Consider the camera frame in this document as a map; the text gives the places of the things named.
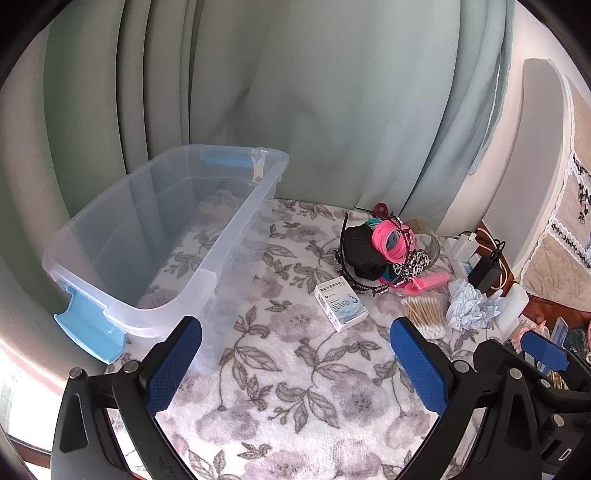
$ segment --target hair tie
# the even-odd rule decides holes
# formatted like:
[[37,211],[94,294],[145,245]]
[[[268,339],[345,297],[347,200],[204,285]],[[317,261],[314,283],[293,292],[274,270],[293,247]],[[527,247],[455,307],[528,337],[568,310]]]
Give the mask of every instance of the hair tie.
[[[407,252],[414,250],[415,241],[413,231],[403,223],[401,226],[407,228],[410,233],[410,245],[408,247],[404,240],[404,235],[401,235],[401,232],[398,232],[398,226],[394,222],[381,222],[379,225],[376,225],[374,234],[372,235],[372,245],[374,248],[380,252],[386,260],[392,263],[403,263],[406,259]],[[389,248],[388,240],[394,232],[398,234],[398,239],[395,241],[395,244]]]

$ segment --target blue clamp pad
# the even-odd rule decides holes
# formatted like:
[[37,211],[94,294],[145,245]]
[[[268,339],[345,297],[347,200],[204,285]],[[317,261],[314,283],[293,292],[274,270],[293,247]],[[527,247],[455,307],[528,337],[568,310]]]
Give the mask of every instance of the blue clamp pad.
[[564,349],[531,330],[521,337],[521,348],[555,372],[563,372],[569,367]]
[[125,332],[113,325],[103,309],[75,288],[66,286],[72,297],[64,313],[53,317],[62,330],[86,352],[106,364],[117,360],[125,348]]
[[445,380],[403,322],[392,322],[390,345],[425,408],[443,415],[448,401]]
[[166,410],[187,373],[202,340],[201,323],[192,319],[146,384],[150,415]]

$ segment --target brown leather item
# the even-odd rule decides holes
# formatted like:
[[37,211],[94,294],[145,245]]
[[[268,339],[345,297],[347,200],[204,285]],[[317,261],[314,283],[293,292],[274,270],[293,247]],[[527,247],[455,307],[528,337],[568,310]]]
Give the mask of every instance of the brown leather item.
[[580,312],[533,295],[530,295],[530,302],[525,307],[523,315],[536,323],[545,320],[550,330],[554,328],[558,317],[562,317],[569,328],[586,328],[591,321],[591,313]]

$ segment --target cotton swab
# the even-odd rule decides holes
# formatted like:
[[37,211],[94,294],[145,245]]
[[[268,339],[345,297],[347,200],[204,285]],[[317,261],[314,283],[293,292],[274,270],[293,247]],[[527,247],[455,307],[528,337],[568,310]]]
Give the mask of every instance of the cotton swab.
[[427,340],[443,338],[446,334],[441,303],[434,297],[405,297],[404,314]]

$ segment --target black fabric item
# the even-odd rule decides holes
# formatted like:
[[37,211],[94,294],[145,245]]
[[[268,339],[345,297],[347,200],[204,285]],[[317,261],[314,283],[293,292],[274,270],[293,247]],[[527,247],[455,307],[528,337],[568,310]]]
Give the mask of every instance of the black fabric item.
[[371,243],[374,231],[366,225],[345,229],[343,253],[345,260],[355,270],[355,275],[367,280],[377,280],[386,271],[386,259]]

